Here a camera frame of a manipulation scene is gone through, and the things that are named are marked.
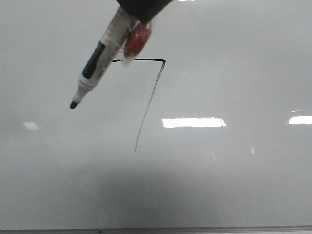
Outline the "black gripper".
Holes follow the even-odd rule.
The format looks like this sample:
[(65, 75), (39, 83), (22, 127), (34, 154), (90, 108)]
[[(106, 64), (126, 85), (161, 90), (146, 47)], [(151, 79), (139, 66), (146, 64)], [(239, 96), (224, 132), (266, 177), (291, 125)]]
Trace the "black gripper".
[(172, 0), (117, 0), (129, 15), (147, 23), (161, 12)]

